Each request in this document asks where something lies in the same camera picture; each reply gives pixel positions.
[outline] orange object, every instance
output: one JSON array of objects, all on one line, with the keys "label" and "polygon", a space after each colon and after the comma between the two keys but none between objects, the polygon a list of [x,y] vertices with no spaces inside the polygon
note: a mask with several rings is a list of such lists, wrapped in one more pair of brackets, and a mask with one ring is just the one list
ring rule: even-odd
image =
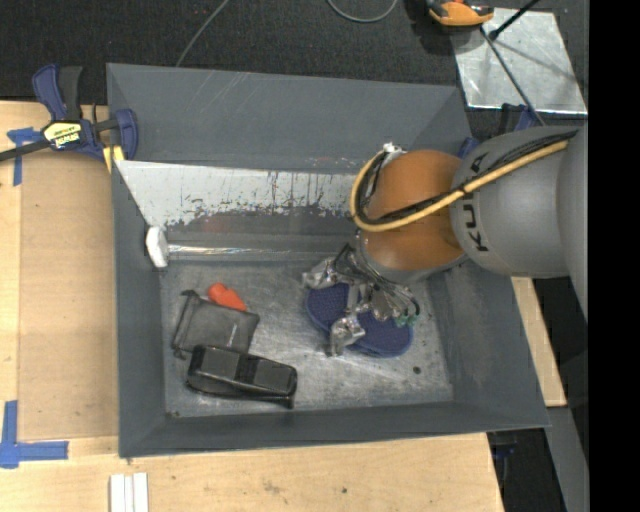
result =
[{"label": "orange object", "polygon": [[428,0],[429,15],[445,27],[475,27],[493,18],[493,7],[473,0]]},{"label": "orange object", "polygon": [[227,288],[222,283],[214,283],[209,286],[207,296],[211,302],[238,311],[246,311],[247,305],[242,301],[235,290]]}]

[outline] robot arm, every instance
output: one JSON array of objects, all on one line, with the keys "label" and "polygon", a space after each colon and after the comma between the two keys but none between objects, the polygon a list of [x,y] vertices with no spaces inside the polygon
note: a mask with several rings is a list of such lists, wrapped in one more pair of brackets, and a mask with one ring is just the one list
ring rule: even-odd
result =
[{"label": "robot arm", "polygon": [[587,137],[587,127],[530,128],[462,161],[421,150],[370,162],[350,204],[364,259],[398,282],[464,257],[504,275],[570,276],[586,316]]}]

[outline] gray bin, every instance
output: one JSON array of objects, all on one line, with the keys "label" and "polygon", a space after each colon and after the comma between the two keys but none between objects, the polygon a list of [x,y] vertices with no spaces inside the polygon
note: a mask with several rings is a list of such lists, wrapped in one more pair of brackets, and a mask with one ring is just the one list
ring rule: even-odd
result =
[{"label": "gray bin", "polygon": [[[344,205],[311,187],[271,208],[194,203],[176,186],[229,175],[259,188],[278,172],[335,192],[385,142],[456,153],[469,128],[455,88],[127,65],[109,65],[108,87],[110,109],[133,109],[140,128],[136,161],[112,175],[121,456],[548,425],[510,279],[470,261],[434,275],[414,289],[425,311],[410,352],[327,358],[300,281],[355,231]],[[150,223],[191,248],[167,271],[146,254]],[[261,316],[251,352],[298,369],[296,409],[186,389],[170,349],[179,292],[216,280]]]}]

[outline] wooden board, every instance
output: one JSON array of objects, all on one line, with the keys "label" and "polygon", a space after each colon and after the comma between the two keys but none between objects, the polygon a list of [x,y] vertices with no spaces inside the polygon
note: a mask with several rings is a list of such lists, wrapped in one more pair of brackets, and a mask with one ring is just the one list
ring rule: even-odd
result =
[{"label": "wooden board", "polygon": [[482,434],[129,461],[80,441],[70,451],[0,480],[0,510],[107,511],[109,476],[137,472],[148,474],[150,512],[504,510]]},{"label": "wooden board", "polygon": [[547,407],[566,406],[567,397],[562,387],[558,365],[533,281],[526,277],[514,277],[511,282],[531,348],[533,363],[536,365],[544,402]]},{"label": "wooden board", "polygon": [[[3,134],[49,121],[38,103],[4,102],[0,111]],[[106,108],[98,115],[103,118]],[[3,164],[4,172],[12,167]],[[16,191],[22,195],[18,436],[114,435],[113,227],[106,167],[81,155],[39,151],[23,158],[23,183]]]},{"label": "wooden board", "polygon": [[[0,123],[19,126],[21,108],[0,107]],[[0,130],[0,151],[13,143]],[[20,188],[13,186],[13,162],[0,163],[0,405],[17,395],[18,304],[20,273]]]}]

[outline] metal plate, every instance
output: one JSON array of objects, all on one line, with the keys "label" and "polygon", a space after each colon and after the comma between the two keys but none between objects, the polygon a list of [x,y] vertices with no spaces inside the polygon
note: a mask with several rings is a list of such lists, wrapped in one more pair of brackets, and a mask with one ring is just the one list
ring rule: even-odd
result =
[{"label": "metal plate", "polygon": [[[515,14],[496,9],[485,24],[489,34]],[[523,100],[479,30],[451,36],[467,104],[500,108]],[[529,11],[506,28],[494,43],[536,110],[586,114],[587,109],[552,13]]]},{"label": "metal plate", "polygon": [[317,263],[208,263],[172,261],[161,280],[165,393],[167,412],[180,417],[279,411],[264,402],[226,400],[194,393],[185,386],[188,361],[176,359],[171,335],[177,328],[182,290],[202,292],[214,282],[234,288],[248,310],[260,315],[250,352],[291,365],[298,371],[296,410],[341,409],[378,405],[444,402],[453,399],[435,319],[429,314],[424,285],[418,298],[425,312],[414,327],[409,351],[398,358],[377,359],[346,351],[329,358],[326,335],[304,308],[302,272]]}]

